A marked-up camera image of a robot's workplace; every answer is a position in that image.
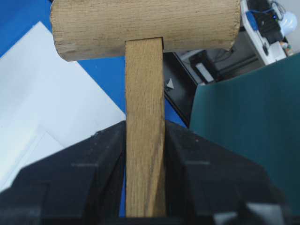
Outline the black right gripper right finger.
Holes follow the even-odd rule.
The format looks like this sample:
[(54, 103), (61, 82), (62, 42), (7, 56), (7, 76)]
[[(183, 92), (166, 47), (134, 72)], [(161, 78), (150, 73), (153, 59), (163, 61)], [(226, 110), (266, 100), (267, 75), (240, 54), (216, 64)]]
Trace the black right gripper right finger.
[(187, 225), (290, 225), (265, 169), (171, 121), (165, 123), (167, 214)]

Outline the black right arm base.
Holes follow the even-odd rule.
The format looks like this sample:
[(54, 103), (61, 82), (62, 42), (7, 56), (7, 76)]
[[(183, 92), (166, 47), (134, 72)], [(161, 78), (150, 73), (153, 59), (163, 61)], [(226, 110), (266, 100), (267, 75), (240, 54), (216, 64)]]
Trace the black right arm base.
[(174, 52), (163, 54), (165, 97), (185, 126), (189, 126), (197, 83)]

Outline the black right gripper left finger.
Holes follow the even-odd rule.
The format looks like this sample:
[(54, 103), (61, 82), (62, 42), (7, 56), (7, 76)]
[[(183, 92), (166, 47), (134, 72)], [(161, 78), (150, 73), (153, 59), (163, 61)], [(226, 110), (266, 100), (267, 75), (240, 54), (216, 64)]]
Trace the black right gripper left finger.
[(117, 218), (126, 123), (22, 168), (0, 194), (3, 225), (97, 225)]

